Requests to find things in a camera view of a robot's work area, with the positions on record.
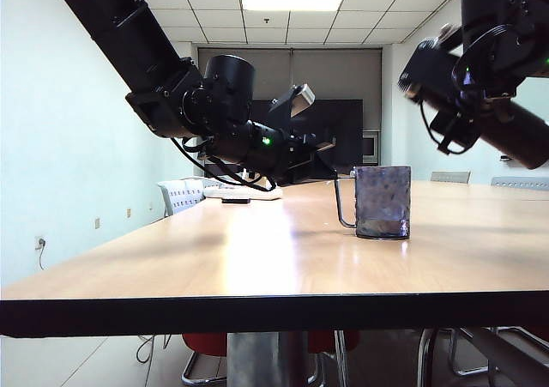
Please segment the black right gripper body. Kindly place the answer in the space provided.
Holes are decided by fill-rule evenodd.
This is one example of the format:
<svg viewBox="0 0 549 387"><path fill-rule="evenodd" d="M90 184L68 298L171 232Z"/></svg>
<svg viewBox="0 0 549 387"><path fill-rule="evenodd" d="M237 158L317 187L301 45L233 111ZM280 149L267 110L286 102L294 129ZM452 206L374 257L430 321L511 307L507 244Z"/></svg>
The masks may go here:
<svg viewBox="0 0 549 387"><path fill-rule="evenodd" d="M461 56L450 53L461 43L461 31L432 42L430 105L437 109L430 133L439 147L471 147L478 139L494 147L523 147L526 111L510 100L520 83L511 73L494 70L499 37L506 26L483 33Z"/></svg>

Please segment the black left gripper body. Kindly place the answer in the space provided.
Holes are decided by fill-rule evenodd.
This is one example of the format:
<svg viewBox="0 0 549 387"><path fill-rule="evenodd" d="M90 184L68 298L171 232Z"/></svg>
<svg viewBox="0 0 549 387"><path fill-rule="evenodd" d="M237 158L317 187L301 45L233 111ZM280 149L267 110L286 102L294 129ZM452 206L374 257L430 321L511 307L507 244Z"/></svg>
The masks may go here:
<svg viewBox="0 0 549 387"><path fill-rule="evenodd" d="M289 134L287 131L278 130L277 135L281 136L279 158L276 164L276 175L285 176L285 172L298 163L307 161L311 153L315 153L317 136L314 133Z"/></svg>

